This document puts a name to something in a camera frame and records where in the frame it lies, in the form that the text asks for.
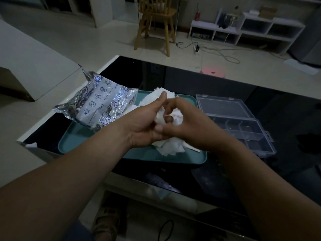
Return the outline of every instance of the teal tray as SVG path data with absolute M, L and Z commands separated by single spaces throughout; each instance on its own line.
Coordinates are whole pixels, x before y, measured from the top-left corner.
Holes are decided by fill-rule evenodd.
M 138 91 L 135 105 L 138 105 L 139 102 L 141 102 L 142 99 L 150 93 L 151 91 Z M 176 95 L 178 95 L 179 97 L 183 97 L 193 105 L 197 106 L 197 101 L 194 97 L 189 95 L 175 94 L 175 96 Z M 78 145 L 80 145 L 93 134 L 94 132 L 90 131 L 86 126 L 83 126 L 76 122 L 72 122 L 65 134 L 62 136 L 61 140 L 59 141 L 58 150 L 61 153 L 65 154 L 77 147 Z M 142 161 L 203 164 L 207 159 L 207 152 L 196 152 L 194 150 L 185 148 L 185 152 L 176 153 L 175 156 L 163 156 L 155 149 L 154 146 L 149 145 L 143 148 L 133 148 L 130 151 L 128 151 L 123 158 L 136 159 Z

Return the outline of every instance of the power plug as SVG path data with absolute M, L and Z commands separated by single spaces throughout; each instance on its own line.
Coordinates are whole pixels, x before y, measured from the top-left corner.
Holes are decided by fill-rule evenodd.
M 200 46 L 197 44 L 197 45 L 194 45 L 193 48 L 194 48 L 194 54 L 195 54 L 195 55 L 198 55 L 198 54 L 200 53 L 200 52 L 199 52 L 199 51 L 200 51 Z

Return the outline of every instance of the crumpled paper towel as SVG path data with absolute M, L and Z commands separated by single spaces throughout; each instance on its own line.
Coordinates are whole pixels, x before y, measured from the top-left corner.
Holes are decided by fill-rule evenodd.
M 156 90 L 154 90 L 152 93 L 148 94 L 140 103 L 138 106 L 145 106 L 148 105 L 149 103 L 155 101 L 158 97 L 160 97 L 161 93 L 165 91 L 167 93 L 167 98 L 174 98 L 175 97 L 175 93 L 174 92 L 170 92 L 164 88 L 157 88 Z M 129 113 L 130 111 L 134 110 L 135 108 L 137 108 L 137 106 L 133 105 L 130 108 L 126 108 L 125 111 L 123 112 L 123 115 L 125 115 L 126 113 Z M 162 124 L 165 125 L 166 122 L 164 120 L 164 112 L 165 109 L 164 107 L 162 107 L 158 113 L 156 114 L 155 117 L 155 123 L 156 124 Z M 183 114 L 181 113 L 181 111 L 177 108 L 175 108 L 173 110 L 173 112 L 170 114 L 170 116 L 173 117 L 173 124 L 174 125 L 180 125 L 183 122 Z M 190 146 L 189 144 L 187 144 L 185 141 L 173 137 L 167 140 L 161 140 L 161 141 L 156 141 L 154 143 L 152 143 L 152 145 L 154 145 L 156 147 L 156 149 L 158 150 L 159 153 L 161 153 L 164 156 L 167 155 L 175 155 L 178 152 L 185 152 L 184 147 L 195 150 L 197 152 L 200 152 L 199 149 L 196 149 L 192 146 Z

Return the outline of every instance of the table leg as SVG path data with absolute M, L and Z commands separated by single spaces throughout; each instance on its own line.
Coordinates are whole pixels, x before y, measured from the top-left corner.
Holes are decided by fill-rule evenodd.
M 176 15 L 176 25 L 175 25 L 175 37 L 176 37 L 176 31 L 177 31 L 177 24 L 179 22 L 179 6 L 180 6 L 180 0 L 177 2 L 177 15 Z

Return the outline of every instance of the person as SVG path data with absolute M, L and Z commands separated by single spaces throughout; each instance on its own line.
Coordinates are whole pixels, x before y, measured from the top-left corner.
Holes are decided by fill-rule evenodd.
M 165 125 L 155 125 L 165 108 Z M 179 126 L 166 116 L 174 108 Z M 74 150 L 0 189 L 1 240 L 60 240 L 99 184 L 133 147 L 179 137 L 214 152 L 263 240 L 320 240 L 321 207 L 264 164 L 200 109 L 165 92 L 149 105 L 124 115 Z

